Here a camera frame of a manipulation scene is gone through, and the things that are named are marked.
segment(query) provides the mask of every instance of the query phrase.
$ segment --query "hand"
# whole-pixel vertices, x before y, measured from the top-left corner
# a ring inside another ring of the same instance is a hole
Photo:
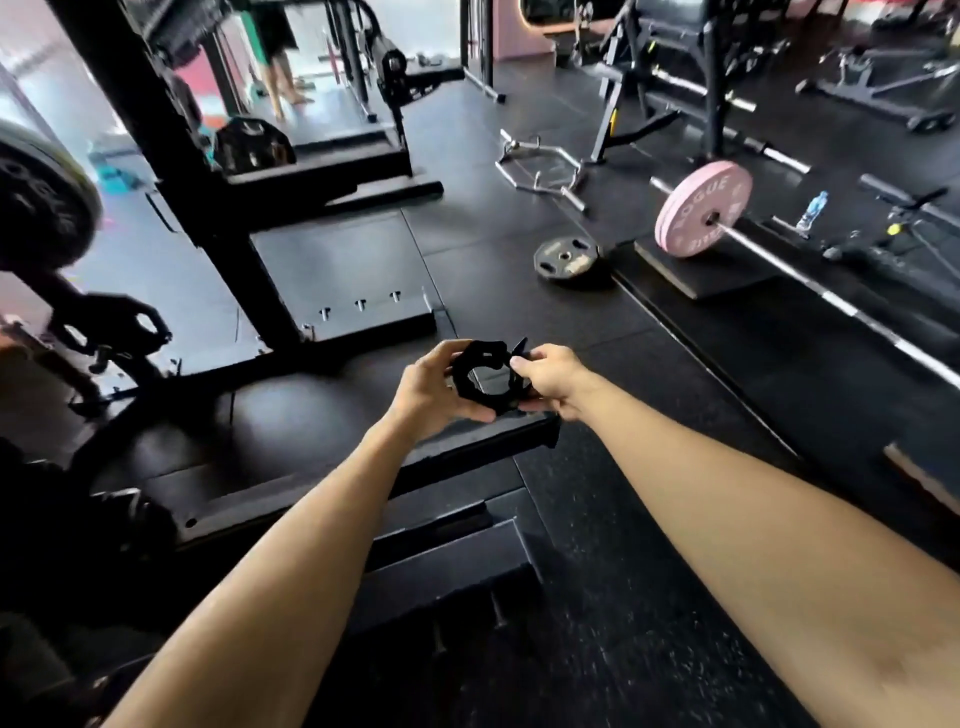
[[[467,348],[469,339],[443,341],[429,354],[403,370],[394,403],[385,419],[396,422],[415,442],[436,435],[457,417],[491,423],[496,413],[475,401],[464,400],[446,383],[450,363]]]
[[[530,359],[515,356],[510,368],[530,379],[534,399],[522,401],[524,412],[553,410],[568,422],[581,419],[580,403],[596,386],[597,375],[585,367],[572,349],[543,344],[530,352]]]

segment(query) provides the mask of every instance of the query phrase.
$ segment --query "person's right hand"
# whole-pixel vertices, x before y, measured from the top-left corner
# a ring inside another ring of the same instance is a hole
[[[533,399],[522,401],[524,412],[553,410],[568,422],[583,415],[582,402],[599,377],[585,367],[572,349],[543,344],[530,352],[530,359],[515,356],[510,368],[530,379]]]

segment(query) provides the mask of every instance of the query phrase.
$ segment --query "water bottle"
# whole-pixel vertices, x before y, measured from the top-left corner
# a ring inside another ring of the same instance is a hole
[[[803,217],[797,221],[797,230],[801,232],[808,232],[810,228],[813,227],[813,221],[817,219],[817,216],[823,212],[824,207],[827,206],[827,196],[827,191],[824,190],[810,200],[810,204],[806,206],[806,212],[804,213]]]

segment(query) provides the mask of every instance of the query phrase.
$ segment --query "bare leg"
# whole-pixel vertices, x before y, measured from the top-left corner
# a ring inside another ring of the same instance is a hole
[[[294,74],[290,70],[290,60],[283,51],[274,56],[274,71],[279,82],[280,93],[290,104],[307,104],[311,101],[297,91],[297,86],[294,84]]]
[[[274,107],[274,116],[277,121],[283,121],[283,106],[280,104],[280,92],[277,88],[276,67],[273,64],[261,64],[260,76],[263,78],[263,84],[267,87],[267,95],[270,96],[270,103]]]

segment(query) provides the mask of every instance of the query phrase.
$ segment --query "pink weight plate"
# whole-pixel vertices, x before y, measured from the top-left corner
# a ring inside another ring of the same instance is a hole
[[[713,245],[723,235],[707,224],[713,213],[730,226],[747,206],[754,181],[743,167],[715,161],[701,167],[677,185],[667,198],[654,226],[657,244],[676,257],[690,257]]]

